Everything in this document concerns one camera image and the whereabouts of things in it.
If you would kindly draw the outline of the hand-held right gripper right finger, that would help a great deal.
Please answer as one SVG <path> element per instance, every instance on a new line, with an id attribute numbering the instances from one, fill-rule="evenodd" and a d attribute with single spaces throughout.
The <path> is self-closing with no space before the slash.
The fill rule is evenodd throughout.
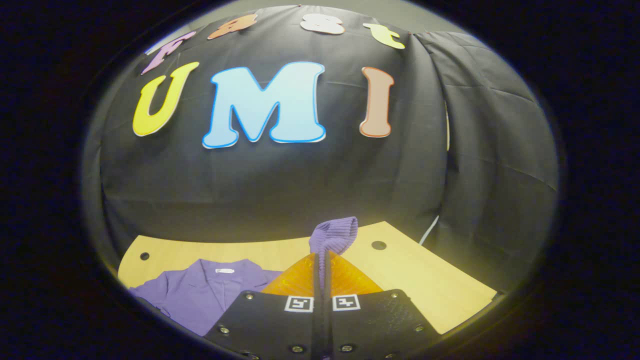
<path id="1" fill-rule="evenodd" d="M 383 290 L 334 251 L 327 266 L 334 360 L 408 360 L 441 337 L 402 289 Z"/>

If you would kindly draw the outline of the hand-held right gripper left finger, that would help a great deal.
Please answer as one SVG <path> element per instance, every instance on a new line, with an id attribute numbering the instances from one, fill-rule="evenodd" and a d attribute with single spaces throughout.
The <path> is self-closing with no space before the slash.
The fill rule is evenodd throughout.
<path id="1" fill-rule="evenodd" d="M 322 359 L 317 258 L 304 256 L 261 292 L 240 292 L 206 341 L 238 360 Z"/>

